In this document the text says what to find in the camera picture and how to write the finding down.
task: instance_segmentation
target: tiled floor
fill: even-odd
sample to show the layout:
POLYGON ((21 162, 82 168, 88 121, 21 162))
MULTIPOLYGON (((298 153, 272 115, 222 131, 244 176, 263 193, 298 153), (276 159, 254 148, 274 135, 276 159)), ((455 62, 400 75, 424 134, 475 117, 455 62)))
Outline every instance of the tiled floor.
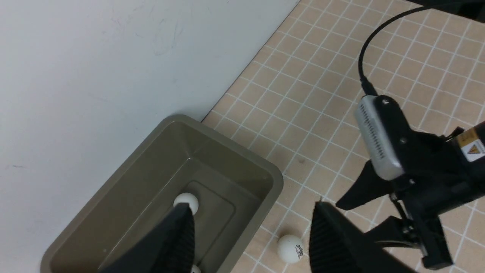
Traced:
MULTIPOLYGON (((370 32, 411 8, 401 0, 302 0, 234 82, 204 123, 276 164, 285 186, 233 273, 308 273, 307 256, 287 265, 275 254, 283 234, 308 246, 313 204, 335 202, 367 160, 353 111, 361 97, 356 57, 370 32)), ((485 119, 485 26, 438 11, 388 26, 365 55, 365 72, 394 97, 410 124, 436 134, 485 119)), ((396 215, 379 199, 346 216, 366 231, 396 215)), ((442 217, 456 266, 485 270, 485 200, 442 217)), ((420 252, 392 249, 419 272, 420 252)))

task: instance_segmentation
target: white wall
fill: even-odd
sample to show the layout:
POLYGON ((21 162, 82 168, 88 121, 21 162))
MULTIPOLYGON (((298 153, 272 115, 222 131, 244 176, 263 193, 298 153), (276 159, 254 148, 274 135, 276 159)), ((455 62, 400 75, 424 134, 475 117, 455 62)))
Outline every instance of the white wall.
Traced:
POLYGON ((38 272, 143 138, 202 119, 296 2, 2 1, 1 271, 38 272))

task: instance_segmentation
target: warning label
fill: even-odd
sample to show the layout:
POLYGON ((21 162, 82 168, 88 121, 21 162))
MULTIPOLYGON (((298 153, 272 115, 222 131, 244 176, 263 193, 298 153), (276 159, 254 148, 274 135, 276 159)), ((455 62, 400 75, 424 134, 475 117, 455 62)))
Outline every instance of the warning label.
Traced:
POLYGON ((471 162, 485 156, 485 146, 478 138, 475 128, 471 128, 456 137, 465 158, 471 162))

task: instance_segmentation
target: black cable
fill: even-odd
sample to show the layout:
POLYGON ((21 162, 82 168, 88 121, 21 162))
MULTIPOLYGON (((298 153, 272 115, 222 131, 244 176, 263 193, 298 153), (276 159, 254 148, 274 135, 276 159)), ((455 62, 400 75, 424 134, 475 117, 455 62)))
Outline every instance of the black cable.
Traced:
POLYGON ((399 20, 403 18, 406 15, 418 12, 418 11, 423 11, 423 10, 428 10, 428 9, 433 9, 441 6, 449 6, 449 5, 458 5, 458 4, 467 4, 467 3, 480 3, 483 2, 485 3, 485 0, 460 0, 460 1, 453 1, 453 2, 448 2, 448 3, 440 3, 440 4, 434 4, 434 5, 429 5, 429 6, 423 6, 419 8, 414 8, 410 9, 408 11, 405 11, 403 13, 399 13, 398 15, 392 17, 391 19, 385 21, 377 27, 369 37, 367 37, 367 40, 364 42, 364 45, 362 46, 362 49, 360 50, 360 55, 359 55, 359 60, 357 67, 359 69, 359 77, 360 77, 360 83, 362 85, 362 89, 364 90, 364 93, 366 95, 373 95, 377 96, 377 91, 375 91, 374 86, 369 82, 367 77, 364 75, 364 68, 363 68, 363 62, 364 62, 364 53, 369 44, 371 43, 372 39, 379 33, 379 31, 383 30, 386 26, 390 25, 392 22, 399 20))

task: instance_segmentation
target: ping pong ball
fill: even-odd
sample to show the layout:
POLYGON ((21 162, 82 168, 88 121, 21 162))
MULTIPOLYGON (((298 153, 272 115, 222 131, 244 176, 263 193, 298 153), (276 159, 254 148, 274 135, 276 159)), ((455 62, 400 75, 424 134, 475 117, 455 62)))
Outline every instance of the ping pong ball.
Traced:
POLYGON ((278 256, 286 263, 296 263, 303 256, 303 242, 295 235, 285 235, 278 240, 278 256))
POLYGON ((200 269, 196 265, 192 265, 191 273, 200 273, 200 269))
POLYGON ((184 192, 175 198, 174 206, 180 203, 188 203, 190 210, 192 211, 192 215, 195 215, 199 209, 199 201, 197 200, 197 197, 188 192, 184 192))

